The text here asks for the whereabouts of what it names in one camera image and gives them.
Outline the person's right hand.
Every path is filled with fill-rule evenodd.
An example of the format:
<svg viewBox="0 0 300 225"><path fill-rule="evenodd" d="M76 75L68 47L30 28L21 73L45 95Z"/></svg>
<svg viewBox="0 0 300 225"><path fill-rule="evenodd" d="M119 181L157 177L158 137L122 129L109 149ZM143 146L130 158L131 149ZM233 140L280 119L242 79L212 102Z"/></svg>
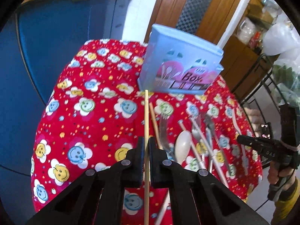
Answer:
<svg viewBox="0 0 300 225"><path fill-rule="evenodd" d="M292 169L291 167L287 167L279 171L279 168L277 168L277 163L275 161L270 162L268 176L267 176L267 180L269 181L269 184L275 185L278 182L280 177L287 177L287 176L290 176L290 179L284 185L283 187L284 190L289 189L296 180L294 169Z"/></svg>

